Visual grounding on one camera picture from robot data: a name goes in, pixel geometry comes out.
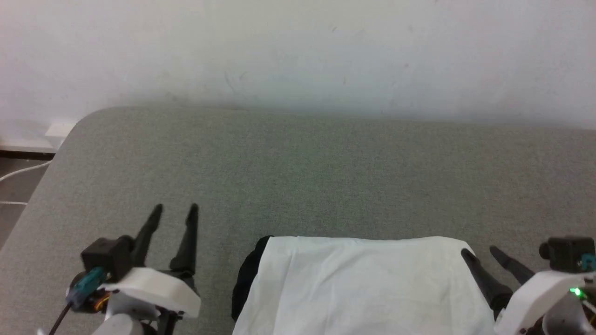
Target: white towel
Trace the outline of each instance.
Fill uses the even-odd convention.
[[[494,334],[446,237],[270,238],[234,335]]]

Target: baseboard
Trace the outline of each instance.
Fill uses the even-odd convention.
[[[34,153],[31,151],[9,151],[0,150],[1,158],[12,158],[12,159],[30,159],[30,160],[52,160],[54,159],[54,153]]]
[[[62,142],[69,135],[70,131],[75,127],[76,123],[69,122],[55,122],[52,123],[48,131],[45,133],[45,139],[56,149],[60,148]]]
[[[55,153],[54,146],[45,139],[0,139],[0,150],[33,153]]]

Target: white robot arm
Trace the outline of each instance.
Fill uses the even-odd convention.
[[[495,311],[497,335],[596,334],[596,258],[594,241],[584,237],[550,238],[540,254],[553,271],[534,273],[499,248],[491,253],[520,282],[512,292],[486,272],[469,250],[461,254]]]
[[[155,207],[136,239],[99,238],[81,253],[85,272],[74,278],[67,306],[48,335],[54,335],[68,310],[105,313],[94,335],[172,335],[176,322],[198,317],[201,298],[193,279],[198,206],[191,206],[170,269],[158,271],[145,267],[145,258],[162,211],[162,205]]]

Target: green led light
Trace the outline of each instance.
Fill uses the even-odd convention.
[[[582,295],[582,290],[580,290],[577,287],[574,287],[572,289],[569,289],[569,291],[575,295],[577,295],[578,297],[580,297]]]

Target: gray fabric surface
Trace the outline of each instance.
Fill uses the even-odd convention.
[[[192,202],[201,207],[198,319],[177,334],[229,334],[232,288],[263,235],[470,244],[506,283],[490,244],[535,269],[552,235],[596,235],[596,133],[232,111],[113,108],[82,120],[0,251],[2,333],[50,328],[79,253],[136,234],[163,203],[148,266],[175,254]],[[99,315],[66,317],[86,334]]]

